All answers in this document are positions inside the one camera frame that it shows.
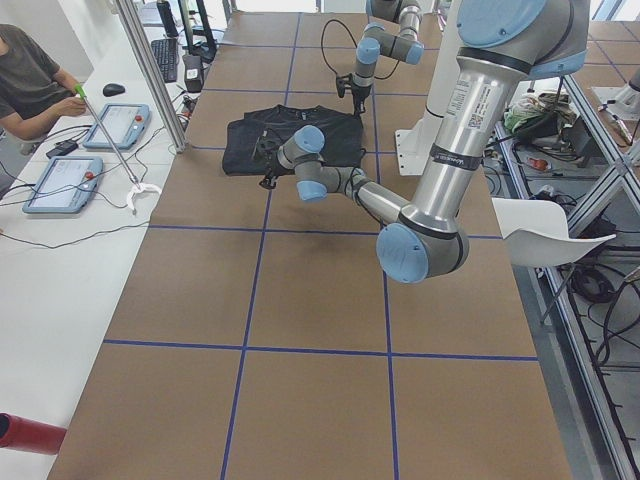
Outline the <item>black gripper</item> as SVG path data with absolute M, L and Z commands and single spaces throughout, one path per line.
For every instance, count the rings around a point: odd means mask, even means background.
M 293 175 L 294 169 L 291 163 L 283 166 L 279 159 L 281 148 L 273 147 L 258 150 L 258 163 L 264 167 L 265 175 L 259 182 L 262 188 L 275 188 L 279 177 Z
M 366 99 L 371 94 L 372 85 L 361 86 L 356 83 L 351 83 L 350 91 L 352 94 L 352 102 L 354 107 L 354 115 L 360 117 L 364 114 L 364 107 Z

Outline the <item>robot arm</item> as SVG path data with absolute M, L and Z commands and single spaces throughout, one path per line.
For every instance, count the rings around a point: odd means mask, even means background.
M 400 30 L 392 34 L 376 22 L 369 23 L 363 30 L 356 46 L 354 70 L 346 80 L 355 115 L 365 112 L 365 101 L 371 93 L 380 56 L 416 65 L 424 51 L 424 45 L 419 41 L 423 10 L 418 1 L 367 1 L 366 12 L 397 24 Z
M 351 198 L 385 222 L 376 241 L 384 272 L 418 283 L 463 265 L 469 242 L 457 222 L 459 207 L 507 101 L 519 83 L 560 77 L 584 64 L 589 29 L 586 1 L 462 1 L 445 30 L 461 46 L 459 75 L 411 199 L 368 178 L 356 167 L 326 164 L 325 137 L 304 126 L 268 154 L 260 184 L 296 178 L 299 198 L 317 202 L 333 193 Z

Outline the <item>person's hand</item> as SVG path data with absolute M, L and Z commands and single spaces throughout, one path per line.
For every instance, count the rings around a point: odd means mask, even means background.
M 86 104 L 79 97 L 69 97 L 59 103 L 63 116 L 77 117 L 86 113 Z

